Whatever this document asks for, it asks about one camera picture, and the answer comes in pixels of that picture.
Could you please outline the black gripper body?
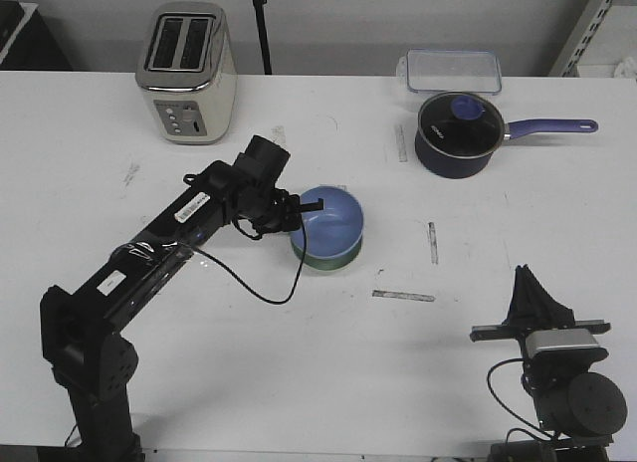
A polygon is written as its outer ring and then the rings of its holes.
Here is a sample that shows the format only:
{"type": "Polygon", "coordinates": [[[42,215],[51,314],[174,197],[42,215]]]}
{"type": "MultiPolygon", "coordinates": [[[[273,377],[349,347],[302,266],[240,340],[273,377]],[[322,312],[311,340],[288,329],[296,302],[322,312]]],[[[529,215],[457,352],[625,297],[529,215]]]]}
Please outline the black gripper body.
{"type": "Polygon", "coordinates": [[[608,357],[608,350],[595,336],[609,330],[610,325],[602,320],[556,329],[523,330],[504,324],[473,326],[470,340],[515,340],[523,359],[525,382],[567,382],[608,357]]]}
{"type": "Polygon", "coordinates": [[[255,236],[299,230],[302,226],[301,198],[296,193],[275,189],[265,213],[249,222],[255,236]]]}

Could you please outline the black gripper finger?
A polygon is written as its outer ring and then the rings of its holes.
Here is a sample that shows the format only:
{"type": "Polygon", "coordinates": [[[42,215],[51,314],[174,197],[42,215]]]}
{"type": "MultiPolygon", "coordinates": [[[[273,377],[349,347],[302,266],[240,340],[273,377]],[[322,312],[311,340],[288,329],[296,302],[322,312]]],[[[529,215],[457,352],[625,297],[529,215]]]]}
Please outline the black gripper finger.
{"type": "Polygon", "coordinates": [[[299,207],[298,207],[298,212],[300,214],[308,213],[308,212],[315,212],[315,211],[323,211],[323,199],[322,198],[318,198],[314,202],[301,203],[299,205],[299,207]]]}
{"type": "Polygon", "coordinates": [[[512,298],[503,321],[505,326],[524,328],[535,317],[529,296],[530,272],[527,265],[516,267],[512,298]]]}
{"type": "Polygon", "coordinates": [[[573,310],[556,301],[528,265],[523,266],[526,307],[538,328],[572,328],[573,310]]]}

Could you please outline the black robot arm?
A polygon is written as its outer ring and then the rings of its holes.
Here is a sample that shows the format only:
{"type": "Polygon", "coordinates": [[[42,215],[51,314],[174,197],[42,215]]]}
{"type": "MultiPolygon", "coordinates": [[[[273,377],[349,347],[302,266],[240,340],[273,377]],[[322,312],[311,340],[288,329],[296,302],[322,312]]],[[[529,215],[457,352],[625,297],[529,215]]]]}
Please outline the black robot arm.
{"type": "Polygon", "coordinates": [[[69,395],[81,437],[77,447],[39,447],[40,461],[142,461],[126,385],[138,356],[122,330],[199,252],[218,229],[251,223],[250,239],[304,227],[303,213],[323,201],[303,203],[276,182],[290,158],[255,135],[231,164],[212,162],[187,174],[187,189],[74,293],[50,287],[40,303],[43,357],[69,395]]]}
{"type": "Polygon", "coordinates": [[[490,461],[605,461],[606,448],[625,424],[620,388],[591,366],[608,356],[597,336],[603,320],[579,321],[556,301],[528,266],[518,266],[506,318],[474,326],[473,342],[514,340],[521,355],[521,383],[537,422],[524,421],[525,439],[506,438],[490,448],[490,461]]]}

